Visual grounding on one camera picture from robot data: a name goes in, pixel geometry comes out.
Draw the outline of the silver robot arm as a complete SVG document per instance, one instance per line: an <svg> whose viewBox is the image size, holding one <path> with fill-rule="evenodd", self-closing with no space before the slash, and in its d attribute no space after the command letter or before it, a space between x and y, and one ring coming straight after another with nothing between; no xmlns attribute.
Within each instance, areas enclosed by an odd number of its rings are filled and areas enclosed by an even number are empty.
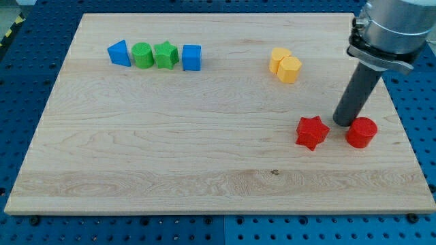
<svg viewBox="0 0 436 245"><path fill-rule="evenodd" d="M347 53L376 71L409 74L435 25L435 0L370 0L352 20Z"/></svg>

